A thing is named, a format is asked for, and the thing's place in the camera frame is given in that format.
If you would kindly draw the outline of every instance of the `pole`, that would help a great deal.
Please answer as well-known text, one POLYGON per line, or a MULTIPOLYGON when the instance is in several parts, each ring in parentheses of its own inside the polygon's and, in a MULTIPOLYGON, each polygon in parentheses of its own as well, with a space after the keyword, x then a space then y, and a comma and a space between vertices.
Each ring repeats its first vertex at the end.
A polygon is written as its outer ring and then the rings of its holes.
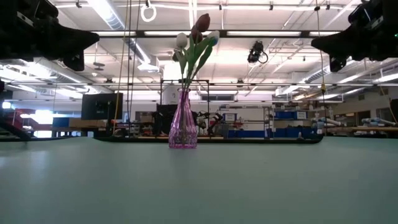
MULTIPOLYGON (((210 114, 210 81, 207 80, 206 82, 207 82, 207 113, 210 114)), ((207 126, 210 127, 210 115, 207 117, 207 126)))

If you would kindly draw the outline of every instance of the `machine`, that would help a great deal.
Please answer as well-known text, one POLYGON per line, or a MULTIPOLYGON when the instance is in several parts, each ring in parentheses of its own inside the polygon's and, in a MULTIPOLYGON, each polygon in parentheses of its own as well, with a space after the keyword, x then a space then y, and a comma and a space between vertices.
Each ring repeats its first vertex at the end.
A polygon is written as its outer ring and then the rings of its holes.
POLYGON ((61 26, 57 17, 58 9, 48 0, 0 1, 0 60, 45 57, 83 71, 83 51, 100 37, 61 26))
POLYGON ((332 72, 341 70, 349 57, 356 61, 398 57, 398 1, 362 0, 348 21, 351 25, 343 32, 311 43, 330 55, 332 72))

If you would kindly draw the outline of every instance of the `table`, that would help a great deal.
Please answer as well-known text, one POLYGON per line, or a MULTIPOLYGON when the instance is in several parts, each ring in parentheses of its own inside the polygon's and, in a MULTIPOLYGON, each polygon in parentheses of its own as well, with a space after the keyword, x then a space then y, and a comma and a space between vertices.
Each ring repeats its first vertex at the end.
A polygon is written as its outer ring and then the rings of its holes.
POLYGON ((397 146, 0 142, 0 223, 398 223, 397 146))

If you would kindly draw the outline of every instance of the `sign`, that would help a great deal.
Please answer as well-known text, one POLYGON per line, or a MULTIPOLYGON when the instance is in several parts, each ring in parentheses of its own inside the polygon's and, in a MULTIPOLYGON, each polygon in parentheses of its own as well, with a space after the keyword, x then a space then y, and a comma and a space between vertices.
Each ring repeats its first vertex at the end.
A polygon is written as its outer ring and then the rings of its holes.
POLYGON ((306 118, 307 118, 307 112, 305 111, 297 112, 297 119, 306 119, 306 118))

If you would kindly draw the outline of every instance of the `red tulip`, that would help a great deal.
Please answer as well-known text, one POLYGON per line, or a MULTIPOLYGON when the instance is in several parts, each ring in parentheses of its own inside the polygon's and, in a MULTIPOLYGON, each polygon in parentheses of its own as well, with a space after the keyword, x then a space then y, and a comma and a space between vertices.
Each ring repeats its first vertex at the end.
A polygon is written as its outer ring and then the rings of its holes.
POLYGON ((201 15, 195 24, 199 32, 206 32, 210 26, 210 16, 208 13, 201 15))
POLYGON ((203 40, 203 35, 201 34, 201 32, 198 31, 196 26, 192 27, 191 35, 192 35, 193 42, 195 44, 199 44, 203 40))

